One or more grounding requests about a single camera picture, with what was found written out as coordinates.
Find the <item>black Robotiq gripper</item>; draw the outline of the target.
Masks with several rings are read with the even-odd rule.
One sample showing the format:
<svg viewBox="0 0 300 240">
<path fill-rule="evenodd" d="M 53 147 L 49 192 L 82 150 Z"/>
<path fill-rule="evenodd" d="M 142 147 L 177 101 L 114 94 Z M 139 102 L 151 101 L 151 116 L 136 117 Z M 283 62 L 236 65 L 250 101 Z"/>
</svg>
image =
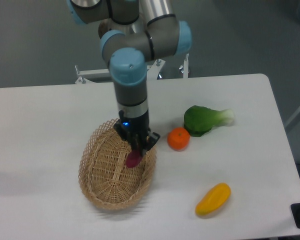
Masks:
<svg viewBox="0 0 300 240">
<path fill-rule="evenodd" d="M 119 120 L 113 128 L 120 138 L 130 145 L 132 150 L 140 150 L 141 155 L 144 156 L 161 137 L 156 132 L 150 132 L 149 122 L 148 111 L 133 118 L 126 117 L 124 111 L 119 111 Z"/>
</svg>

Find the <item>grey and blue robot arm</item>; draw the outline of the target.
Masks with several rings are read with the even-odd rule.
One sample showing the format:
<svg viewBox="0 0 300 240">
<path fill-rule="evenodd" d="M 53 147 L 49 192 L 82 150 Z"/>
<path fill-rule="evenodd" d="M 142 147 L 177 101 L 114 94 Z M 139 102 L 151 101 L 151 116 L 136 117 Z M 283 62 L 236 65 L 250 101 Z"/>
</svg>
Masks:
<svg viewBox="0 0 300 240">
<path fill-rule="evenodd" d="M 177 19 L 170 0 L 69 0 L 67 5 L 78 24 L 114 23 L 100 39 L 118 105 L 114 129 L 132 151 L 145 155 L 160 138 L 149 127 L 147 62 L 188 52 L 189 25 Z"/>
</svg>

